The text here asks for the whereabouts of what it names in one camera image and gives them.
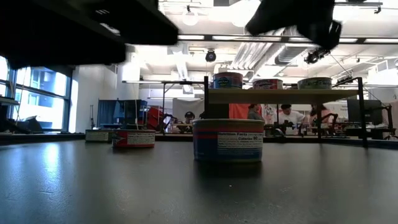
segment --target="glass window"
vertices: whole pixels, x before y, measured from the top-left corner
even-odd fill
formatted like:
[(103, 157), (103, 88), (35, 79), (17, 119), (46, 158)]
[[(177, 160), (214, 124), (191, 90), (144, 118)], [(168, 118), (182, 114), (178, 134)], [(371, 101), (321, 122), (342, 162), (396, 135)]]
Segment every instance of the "glass window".
[(23, 68), (17, 71), (17, 83), (65, 96), (67, 77), (44, 67)]
[[(64, 100), (21, 89), (16, 90), (15, 99), (20, 102), (19, 120), (37, 116), (36, 120), (45, 129), (62, 129)], [(17, 119), (14, 107), (13, 119)]]
[(0, 79), (7, 80), (8, 79), (8, 64), (7, 60), (0, 56)]
[(0, 95), (1, 96), (6, 96), (6, 86), (5, 84), (0, 84)]

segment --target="computer screen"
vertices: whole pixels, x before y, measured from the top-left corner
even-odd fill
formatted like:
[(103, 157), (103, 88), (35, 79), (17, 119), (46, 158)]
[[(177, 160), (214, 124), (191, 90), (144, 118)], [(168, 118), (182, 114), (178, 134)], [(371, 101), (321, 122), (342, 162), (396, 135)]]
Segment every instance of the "computer screen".
[[(374, 110), (382, 106), (379, 100), (364, 100), (365, 121), (372, 122), (374, 125), (383, 123), (382, 109)], [(359, 100), (347, 100), (348, 121), (361, 122), (361, 110), (359, 109)]]

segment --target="white shirt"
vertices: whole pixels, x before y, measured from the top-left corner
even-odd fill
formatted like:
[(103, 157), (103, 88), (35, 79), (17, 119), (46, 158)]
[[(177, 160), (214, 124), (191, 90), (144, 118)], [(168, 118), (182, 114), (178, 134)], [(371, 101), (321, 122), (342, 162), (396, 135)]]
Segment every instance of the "white shirt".
[(283, 112), (279, 113), (279, 124), (283, 124), (285, 120), (288, 120), (289, 122), (293, 124), (297, 124), (298, 122), (302, 122), (304, 119), (304, 115), (300, 114), (297, 111), (291, 111), (289, 115), (284, 114)]

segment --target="black table surface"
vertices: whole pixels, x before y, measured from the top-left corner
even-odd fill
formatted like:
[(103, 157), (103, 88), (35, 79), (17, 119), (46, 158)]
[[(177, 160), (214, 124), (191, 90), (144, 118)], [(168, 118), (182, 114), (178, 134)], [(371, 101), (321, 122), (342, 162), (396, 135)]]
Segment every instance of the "black table surface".
[(398, 151), (264, 144), (261, 163), (193, 160), (191, 142), (115, 151), (0, 147), (0, 223), (397, 223)]

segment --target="wooden shelf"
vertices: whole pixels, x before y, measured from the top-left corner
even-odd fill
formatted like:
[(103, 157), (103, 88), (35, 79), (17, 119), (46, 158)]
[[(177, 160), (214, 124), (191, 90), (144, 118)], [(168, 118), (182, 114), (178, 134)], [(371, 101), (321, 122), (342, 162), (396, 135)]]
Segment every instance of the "wooden shelf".
[(209, 103), (327, 103), (358, 94), (357, 90), (209, 90)]

